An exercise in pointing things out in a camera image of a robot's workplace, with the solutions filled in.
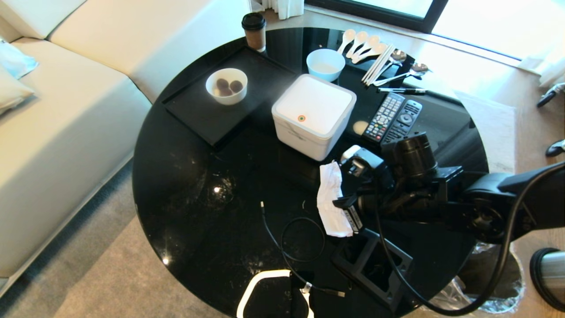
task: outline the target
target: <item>container lid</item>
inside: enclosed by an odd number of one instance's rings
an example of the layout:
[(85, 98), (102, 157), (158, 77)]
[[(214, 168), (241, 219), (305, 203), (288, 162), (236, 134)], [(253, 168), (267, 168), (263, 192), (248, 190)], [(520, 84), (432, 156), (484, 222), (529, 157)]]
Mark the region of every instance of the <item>container lid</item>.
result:
[(241, 20), (241, 27), (244, 30), (249, 30), (249, 31), (261, 30), (262, 28), (265, 27), (266, 24), (267, 21), (265, 20), (263, 15), (257, 12), (246, 14), (244, 18)]
[(304, 74), (276, 101), (272, 114), (320, 138), (329, 138), (356, 100), (354, 92)]

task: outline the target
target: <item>white sofa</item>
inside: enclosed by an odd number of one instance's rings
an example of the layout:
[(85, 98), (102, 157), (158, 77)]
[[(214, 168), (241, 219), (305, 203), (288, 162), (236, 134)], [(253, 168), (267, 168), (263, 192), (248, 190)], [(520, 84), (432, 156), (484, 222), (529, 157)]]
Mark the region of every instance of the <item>white sofa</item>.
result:
[(39, 66), (0, 115), (0, 296), (131, 159), (151, 103), (244, 35), (248, 0), (0, 0), (0, 37)]

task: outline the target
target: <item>black pen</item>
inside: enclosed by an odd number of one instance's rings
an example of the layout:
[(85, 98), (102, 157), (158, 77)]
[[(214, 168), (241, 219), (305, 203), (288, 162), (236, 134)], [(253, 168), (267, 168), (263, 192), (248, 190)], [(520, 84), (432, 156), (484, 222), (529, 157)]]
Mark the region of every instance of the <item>black pen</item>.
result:
[(377, 88), (377, 92), (392, 92), (405, 95), (423, 95), (426, 93), (424, 88)]

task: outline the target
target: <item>white ceramic bowl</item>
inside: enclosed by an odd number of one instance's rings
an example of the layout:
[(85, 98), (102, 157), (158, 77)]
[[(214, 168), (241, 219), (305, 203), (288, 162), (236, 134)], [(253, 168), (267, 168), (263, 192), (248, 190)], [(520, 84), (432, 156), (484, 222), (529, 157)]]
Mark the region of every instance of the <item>white ceramic bowl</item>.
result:
[[(219, 96), (216, 95), (217, 87), (216, 81), (219, 79), (225, 79), (228, 83), (238, 80), (243, 84), (243, 89), (231, 96)], [(223, 68), (217, 70), (206, 80), (206, 91), (208, 94), (222, 105), (233, 105), (242, 101), (247, 95), (247, 75), (244, 72), (238, 70), (237, 68)]]
[(326, 81), (335, 81), (345, 67), (345, 58), (337, 51), (319, 49), (306, 58), (308, 73)]

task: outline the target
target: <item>tv remote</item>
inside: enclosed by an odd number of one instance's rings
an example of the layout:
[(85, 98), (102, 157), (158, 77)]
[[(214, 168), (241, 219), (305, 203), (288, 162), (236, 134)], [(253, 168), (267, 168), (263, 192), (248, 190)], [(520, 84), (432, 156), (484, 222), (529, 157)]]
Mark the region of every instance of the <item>tv remote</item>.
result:
[(416, 118), (418, 118), (421, 110), (422, 104), (413, 100), (407, 100), (398, 112), (396, 119), (389, 124), (389, 128), (386, 131), (386, 135), (384, 135), (382, 142), (390, 143), (395, 139), (408, 135), (410, 128), (414, 125), (414, 122), (416, 121)]
[(401, 95), (388, 93), (375, 116), (371, 119), (369, 126), (365, 129), (363, 136), (380, 143), (404, 100), (405, 98)]

